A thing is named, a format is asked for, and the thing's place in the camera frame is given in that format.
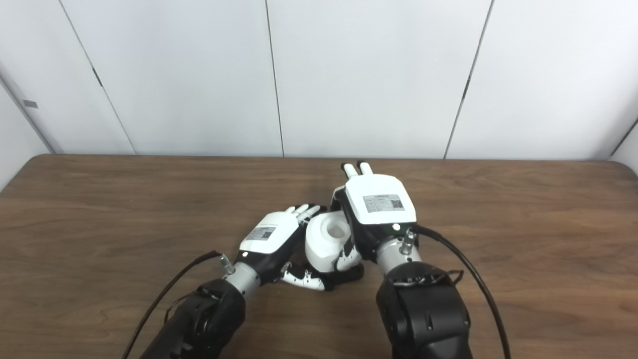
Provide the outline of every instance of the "white robotic hand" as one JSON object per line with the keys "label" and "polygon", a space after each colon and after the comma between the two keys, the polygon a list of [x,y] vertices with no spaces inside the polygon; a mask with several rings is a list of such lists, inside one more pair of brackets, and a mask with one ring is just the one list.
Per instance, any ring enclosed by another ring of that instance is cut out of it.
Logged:
{"label": "white robotic hand", "polygon": [[244,295],[279,280],[288,261],[303,244],[309,219],[325,207],[303,204],[266,215],[239,245],[235,265],[226,266],[224,278]]}
{"label": "white robotic hand", "polygon": [[[343,211],[350,225],[352,239],[344,246],[344,254],[357,251],[364,260],[378,263],[384,273],[392,268],[387,265],[396,264],[394,257],[400,262],[420,260],[412,250],[417,236],[410,231],[417,215],[405,187],[394,176],[373,173],[367,162],[357,165],[361,174],[352,164],[342,165],[348,182],[334,191],[330,206],[332,211]],[[390,263],[379,262],[387,249],[391,251],[386,254],[393,253],[386,256]]]}

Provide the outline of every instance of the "robot finger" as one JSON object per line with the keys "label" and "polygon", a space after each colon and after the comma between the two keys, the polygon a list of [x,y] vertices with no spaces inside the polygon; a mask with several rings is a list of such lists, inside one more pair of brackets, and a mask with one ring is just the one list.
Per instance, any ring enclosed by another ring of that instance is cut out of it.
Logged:
{"label": "robot finger", "polygon": [[301,213],[303,213],[307,209],[308,209],[308,205],[307,204],[302,204],[296,210],[292,211],[292,215],[296,217],[296,216],[300,215]]}
{"label": "robot finger", "polygon": [[372,174],[372,167],[367,161],[358,161],[357,167],[361,170],[361,174]]}
{"label": "robot finger", "polygon": [[322,209],[321,206],[310,207],[310,209],[306,210],[305,212],[300,213],[297,216],[297,221],[298,222],[302,222],[303,220],[306,220],[306,219],[312,217],[313,215],[317,214],[317,212],[319,212],[321,209]]}
{"label": "robot finger", "polygon": [[286,283],[316,291],[330,290],[326,288],[326,283],[319,275],[312,273],[299,264],[288,262],[284,269],[281,274],[281,280]]}
{"label": "robot finger", "polygon": [[342,163],[341,168],[343,169],[343,172],[346,173],[348,179],[359,175],[357,170],[355,169],[355,166],[353,166],[352,164]]}

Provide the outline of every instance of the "black robot arm segment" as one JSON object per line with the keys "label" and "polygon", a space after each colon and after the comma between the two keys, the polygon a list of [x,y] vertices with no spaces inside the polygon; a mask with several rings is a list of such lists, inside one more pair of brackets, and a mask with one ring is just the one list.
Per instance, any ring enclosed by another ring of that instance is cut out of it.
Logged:
{"label": "black robot arm segment", "polygon": [[246,301],[222,279],[202,284],[177,308],[140,359],[217,358],[244,322]]}
{"label": "black robot arm segment", "polygon": [[392,357],[471,359],[470,316],[447,272],[422,262],[401,264],[376,294]]}

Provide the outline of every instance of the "robotic hand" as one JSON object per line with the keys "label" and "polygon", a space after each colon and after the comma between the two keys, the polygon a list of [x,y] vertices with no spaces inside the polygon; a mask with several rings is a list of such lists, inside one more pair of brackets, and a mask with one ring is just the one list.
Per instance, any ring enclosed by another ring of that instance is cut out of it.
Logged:
{"label": "robotic hand", "polygon": [[343,211],[351,237],[339,257],[360,256],[384,275],[376,302],[398,358],[471,359],[470,317],[451,272],[423,263],[410,196],[394,176],[374,174],[367,162],[343,164],[348,177],[331,211]]}
{"label": "robotic hand", "polygon": [[[246,298],[287,273],[308,220],[324,209],[304,204],[266,215],[241,242],[235,264],[221,256],[227,275],[187,295],[140,359],[217,358],[244,322]],[[134,340],[135,335],[123,358]]]}

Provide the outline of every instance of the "wood grain tabletop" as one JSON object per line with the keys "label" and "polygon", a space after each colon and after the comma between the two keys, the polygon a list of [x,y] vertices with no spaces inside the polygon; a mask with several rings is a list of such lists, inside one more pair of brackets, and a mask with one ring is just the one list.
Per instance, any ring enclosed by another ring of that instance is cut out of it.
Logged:
{"label": "wood grain tabletop", "polygon": [[[119,358],[142,313],[196,256],[235,255],[267,213],[329,204],[340,159],[41,155],[0,194],[0,357]],[[420,224],[473,261],[517,359],[638,353],[638,179],[615,162],[370,160],[397,176]],[[461,263],[421,239],[424,261]],[[221,275],[186,275],[170,302]],[[390,358],[376,308],[381,275],[331,293],[261,287],[223,358]],[[493,318],[467,276],[476,359],[502,358]]]}

